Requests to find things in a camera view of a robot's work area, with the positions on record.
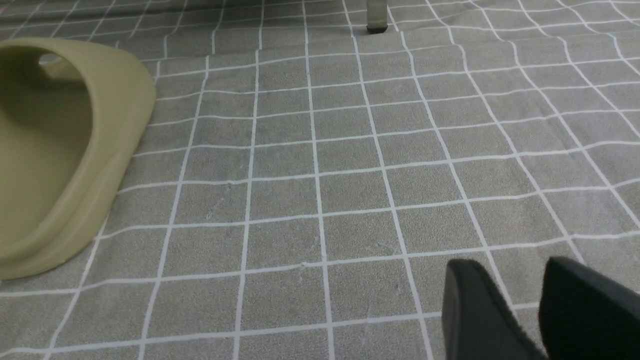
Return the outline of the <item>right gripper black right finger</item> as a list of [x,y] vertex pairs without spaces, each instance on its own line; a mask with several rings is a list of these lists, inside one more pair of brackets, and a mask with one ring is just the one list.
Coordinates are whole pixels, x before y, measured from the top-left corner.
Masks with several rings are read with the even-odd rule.
[[567,257],[547,260],[538,326],[551,360],[640,357],[637,292]]

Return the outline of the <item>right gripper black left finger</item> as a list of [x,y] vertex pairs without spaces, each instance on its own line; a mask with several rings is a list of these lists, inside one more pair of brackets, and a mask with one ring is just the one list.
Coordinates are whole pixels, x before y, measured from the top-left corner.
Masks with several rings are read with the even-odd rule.
[[477,260],[446,264],[442,333],[447,360],[546,360]]

